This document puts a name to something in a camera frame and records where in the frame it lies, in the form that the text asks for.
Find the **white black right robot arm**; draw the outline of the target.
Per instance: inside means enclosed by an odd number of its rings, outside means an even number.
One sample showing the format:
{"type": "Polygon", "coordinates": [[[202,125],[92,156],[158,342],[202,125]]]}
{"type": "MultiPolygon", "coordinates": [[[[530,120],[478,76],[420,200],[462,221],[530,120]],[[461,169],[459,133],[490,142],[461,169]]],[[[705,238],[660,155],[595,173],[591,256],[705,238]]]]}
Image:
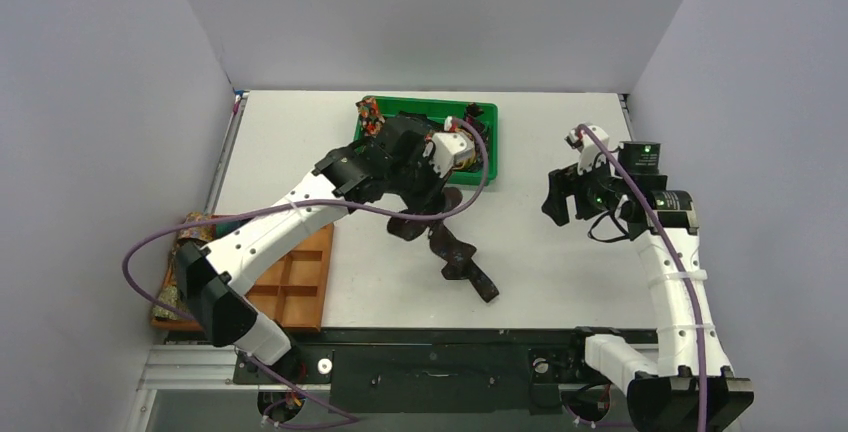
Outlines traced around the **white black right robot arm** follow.
{"type": "Polygon", "coordinates": [[[612,330],[591,329],[564,352],[578,379],[596,372],[626,397],[638,431],[724,431],[753,402],[750,379],[735,374],[706,296],[700,225],[691,195],[668,187],[655,142],[624,142],[616,152],[589,137],[572,139],[576,163],[549,173],[541,210],[558,226],[611,217],[626,225],[656,318],[650,359],[612,330]]]}

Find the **green plastic bin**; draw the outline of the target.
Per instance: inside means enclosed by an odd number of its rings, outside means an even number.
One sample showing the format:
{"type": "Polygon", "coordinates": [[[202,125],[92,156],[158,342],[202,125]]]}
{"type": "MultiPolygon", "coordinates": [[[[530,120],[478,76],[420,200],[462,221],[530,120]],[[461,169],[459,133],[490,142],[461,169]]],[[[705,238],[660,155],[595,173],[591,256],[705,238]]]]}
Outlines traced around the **green plastic bin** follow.
{"type": "MultiPolygon", "coordinates": [[[[408,98],[394,96],[375,96],[380,112],[389,117],[409,116],[421,119],[437,132],[443,131],[443,126],[449,116],[459,117],[472,126],[482,137],[488,154],[489,168],[485,184],[488,185],[497,177],[498,172],[498,108],[493,103],[478,101],[439,100],[424,98],[408,98]]],[[[365,136],[357,111],[357,125],[354,139],[365,136]]]]}

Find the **aluminium frame rail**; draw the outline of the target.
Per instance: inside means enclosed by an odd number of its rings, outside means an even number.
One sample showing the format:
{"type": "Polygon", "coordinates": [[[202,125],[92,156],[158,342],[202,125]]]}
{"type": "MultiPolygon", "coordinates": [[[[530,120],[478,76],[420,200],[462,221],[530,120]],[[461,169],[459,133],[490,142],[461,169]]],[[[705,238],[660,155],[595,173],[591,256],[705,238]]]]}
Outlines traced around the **aluminium frame rail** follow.
{"type": "Polygon", "coordinates": [[[148,354],[140,390],[225,390],[233,384],[236,352],[208,345],[156,345],[148,354]]]}

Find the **red floral patterned tie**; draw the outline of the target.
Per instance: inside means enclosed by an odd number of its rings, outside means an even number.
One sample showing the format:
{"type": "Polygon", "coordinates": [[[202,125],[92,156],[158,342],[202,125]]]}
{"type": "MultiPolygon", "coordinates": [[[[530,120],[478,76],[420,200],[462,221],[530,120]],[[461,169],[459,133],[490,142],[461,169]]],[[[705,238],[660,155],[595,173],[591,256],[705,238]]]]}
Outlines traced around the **red floral patterned tie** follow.
{"type": "Polygon", "coordinates": [[[378,135],[386,122],[386,118],[380,112],[377,98],[365,96],[356,103],[356,106],[363,133],[369,137],[378,135]]]}

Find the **yellow patterned tie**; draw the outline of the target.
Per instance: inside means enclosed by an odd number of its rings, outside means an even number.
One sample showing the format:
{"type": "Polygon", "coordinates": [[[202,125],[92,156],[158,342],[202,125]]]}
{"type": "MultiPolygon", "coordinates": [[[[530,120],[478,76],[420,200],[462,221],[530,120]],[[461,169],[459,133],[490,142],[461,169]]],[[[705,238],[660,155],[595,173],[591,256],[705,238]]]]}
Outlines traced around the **yellow patterned tie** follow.
{"type": "Polygon", "coordinates": [[[474,144],[473,151],[463,161],[459,162],[455,170],[464,173],[477,173],[482,170],[483,159],[481,158],[480,147],[474,144]]]}

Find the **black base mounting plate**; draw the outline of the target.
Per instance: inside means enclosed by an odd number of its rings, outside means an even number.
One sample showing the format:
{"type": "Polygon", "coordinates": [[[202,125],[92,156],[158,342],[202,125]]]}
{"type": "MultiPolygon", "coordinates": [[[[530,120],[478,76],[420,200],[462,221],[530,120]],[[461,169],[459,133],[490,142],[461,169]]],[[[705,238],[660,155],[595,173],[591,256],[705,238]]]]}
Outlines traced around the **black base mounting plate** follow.
{"type": "Polygon", "coordinates": [[[557,414],[606,378],[577,329],[325,328],[294,336],[286,377],[346,412],[557,414]]]}

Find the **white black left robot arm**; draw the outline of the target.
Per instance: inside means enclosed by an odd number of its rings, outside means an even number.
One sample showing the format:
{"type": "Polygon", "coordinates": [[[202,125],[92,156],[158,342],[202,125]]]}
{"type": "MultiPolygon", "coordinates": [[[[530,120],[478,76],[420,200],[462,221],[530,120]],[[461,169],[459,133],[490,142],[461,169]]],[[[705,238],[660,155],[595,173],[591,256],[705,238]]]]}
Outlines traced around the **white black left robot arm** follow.
{"type": "Polygon", "coordinates": [[[259,360],[272,381],[291,379],[298,354],[281,325],[246,299],[260,276],[354,204],[399,196],[410,214],[444,209],[452,169],[474,152],[454,125],[440,132],[406,116],[386,119],[374,136],[335,148],[277,201],[278,212],[256,217],[220,239],[189,243],[175,257],[179,297],[216,347],[234,345],[259,360]]]}

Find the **dark teal rolled tie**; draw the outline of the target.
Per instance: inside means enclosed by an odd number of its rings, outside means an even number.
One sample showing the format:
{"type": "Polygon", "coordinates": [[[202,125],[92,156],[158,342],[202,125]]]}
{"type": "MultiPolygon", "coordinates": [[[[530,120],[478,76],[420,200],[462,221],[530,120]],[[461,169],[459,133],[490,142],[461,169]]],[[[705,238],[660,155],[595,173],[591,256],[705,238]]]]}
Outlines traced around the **dark teal rolled tie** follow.
{"type": "Polygon", "coordinates": [[[226,236],[238,228],[240,228],[248,219],[220,222],[214,225],[214,234],[216,238],[226,236]]]}

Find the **dark brown blue-patterned tie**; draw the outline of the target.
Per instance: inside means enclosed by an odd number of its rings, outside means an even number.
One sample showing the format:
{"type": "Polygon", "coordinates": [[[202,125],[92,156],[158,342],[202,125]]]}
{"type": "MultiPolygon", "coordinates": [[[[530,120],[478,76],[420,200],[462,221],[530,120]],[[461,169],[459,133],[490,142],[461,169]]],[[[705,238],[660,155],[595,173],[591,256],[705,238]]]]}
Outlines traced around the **dark brown blue-patterned tie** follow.
{"type": "Polygon", "coordinates": [[[467,280],[485,303],[493,301],[499,295],[497,286],[473,260],[477,248],[458,239],[443,220],[412,221],[390,218],[387,232],[407,242],[426,234],[431,252],[445,262],[441,269],[445,280],[467,280]]]}

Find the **colourful rolled tie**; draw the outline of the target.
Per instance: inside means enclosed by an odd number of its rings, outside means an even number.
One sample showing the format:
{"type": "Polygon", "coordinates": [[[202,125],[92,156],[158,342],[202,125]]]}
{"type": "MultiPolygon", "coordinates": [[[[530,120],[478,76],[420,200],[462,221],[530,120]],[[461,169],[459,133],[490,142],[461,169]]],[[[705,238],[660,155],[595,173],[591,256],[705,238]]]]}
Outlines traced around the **colourful rolled tie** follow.
{"type": "MultiPolygon", "coordinates": [[[[207,214],[203,214],[200,212],[191,212],[189,213],[184,220],[185,224],[194,224],[200,223],[211,219],[211,216],[207,214]]],[[[176,233],[175,242],[177,244],[182,244],[184,242],[194,242],[199,244],[206,244],[215,239],[215,225],[200,225],[196,227],[189,227],[179,230],[176,233]]]]}

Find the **orange compartment tray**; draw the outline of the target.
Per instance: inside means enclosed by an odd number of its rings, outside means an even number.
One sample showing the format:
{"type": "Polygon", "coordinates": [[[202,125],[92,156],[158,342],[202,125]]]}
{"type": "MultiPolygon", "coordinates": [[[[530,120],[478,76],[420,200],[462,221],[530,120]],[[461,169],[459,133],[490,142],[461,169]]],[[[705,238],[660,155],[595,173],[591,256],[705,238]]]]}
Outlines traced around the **orange compartment tray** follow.
{"type": "MultiPolygon", "coordinates": [[[[264,272],[246,298],[259,311],[294,332],[319,332],[330,271],[334,225],[326,225],[278,259],[264,272]]],[[[167,267],[172,266],[178,245],[174,242],[167,267]]],[[[202,331],[196,321],[154,321],[169,331],[202,331]]]]}

